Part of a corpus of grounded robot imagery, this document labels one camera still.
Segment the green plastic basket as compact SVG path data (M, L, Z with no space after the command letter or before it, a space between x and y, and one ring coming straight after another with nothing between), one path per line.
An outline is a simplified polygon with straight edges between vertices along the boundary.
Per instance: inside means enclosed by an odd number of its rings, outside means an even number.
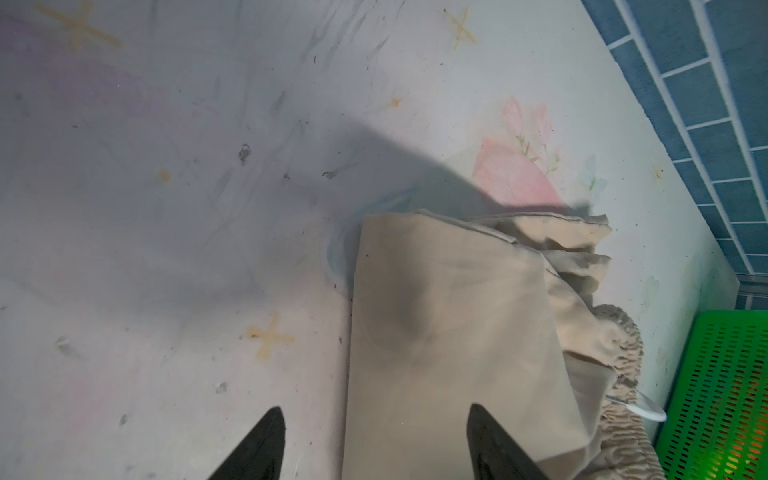
M767 313L709 311L692 326L659 430L669 479L767 480Z

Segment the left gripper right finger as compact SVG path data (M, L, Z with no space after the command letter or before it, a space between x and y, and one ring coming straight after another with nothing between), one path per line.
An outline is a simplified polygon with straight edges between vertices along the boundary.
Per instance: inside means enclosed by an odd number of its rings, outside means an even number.
M467 441L476 480L547 480L547 476L480 404L470 407Z

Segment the beige shorts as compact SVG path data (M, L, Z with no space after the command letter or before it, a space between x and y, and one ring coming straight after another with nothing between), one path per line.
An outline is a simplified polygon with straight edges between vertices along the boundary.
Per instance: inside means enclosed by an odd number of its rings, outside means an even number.
M473 479L482 405L548 479L660 479L633 411L637 325L592 297L603 216L366 216L352 292L342 475Z

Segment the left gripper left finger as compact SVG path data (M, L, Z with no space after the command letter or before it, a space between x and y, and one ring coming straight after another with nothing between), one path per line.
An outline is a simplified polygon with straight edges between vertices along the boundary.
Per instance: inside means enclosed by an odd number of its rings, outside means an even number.
M285 451L286 426L279 406L270 408L209 480L278 480Z

